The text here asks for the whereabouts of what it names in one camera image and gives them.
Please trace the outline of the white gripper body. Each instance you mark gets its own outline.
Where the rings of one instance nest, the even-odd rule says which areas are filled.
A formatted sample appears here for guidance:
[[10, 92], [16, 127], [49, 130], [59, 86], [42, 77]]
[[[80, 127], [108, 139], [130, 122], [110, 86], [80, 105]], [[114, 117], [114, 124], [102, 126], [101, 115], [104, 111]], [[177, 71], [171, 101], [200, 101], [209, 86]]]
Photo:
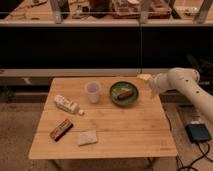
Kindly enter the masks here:
[[171, 89], [171, 85], [165, 73], [159, 73], [156, 75], [140, 74], [138, 75], [138, 78], [147, 83], [150, 88], [155, 89], [158, 94]]

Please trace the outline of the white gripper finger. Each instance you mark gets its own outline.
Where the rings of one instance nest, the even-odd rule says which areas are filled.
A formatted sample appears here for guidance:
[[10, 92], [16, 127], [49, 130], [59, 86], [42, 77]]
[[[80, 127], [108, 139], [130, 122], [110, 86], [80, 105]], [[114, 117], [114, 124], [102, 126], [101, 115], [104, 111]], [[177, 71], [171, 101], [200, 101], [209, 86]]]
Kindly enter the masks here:
[[155, 89], [152, 89], [152, 88], [151, 88], [151, 95], [150, 95], [150, 98], [151, 98], [151, 99], [152, 99], [152, 98], [155, 98], [157, 94], [158, 94], [157, 91], [156, 91]]

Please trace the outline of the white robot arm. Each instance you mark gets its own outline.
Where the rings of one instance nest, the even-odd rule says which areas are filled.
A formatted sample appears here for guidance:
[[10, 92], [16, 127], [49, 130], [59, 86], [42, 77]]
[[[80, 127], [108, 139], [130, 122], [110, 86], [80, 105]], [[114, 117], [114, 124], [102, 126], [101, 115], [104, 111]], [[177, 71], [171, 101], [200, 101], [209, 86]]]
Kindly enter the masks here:
[[177, 90], [213, 124], [213, 95], [198, 85], [200, 74], [197, 70], [172, 68], [155, 75], [140, 74], [138, 78], [149, 85], [153, 96], [168, 90]]

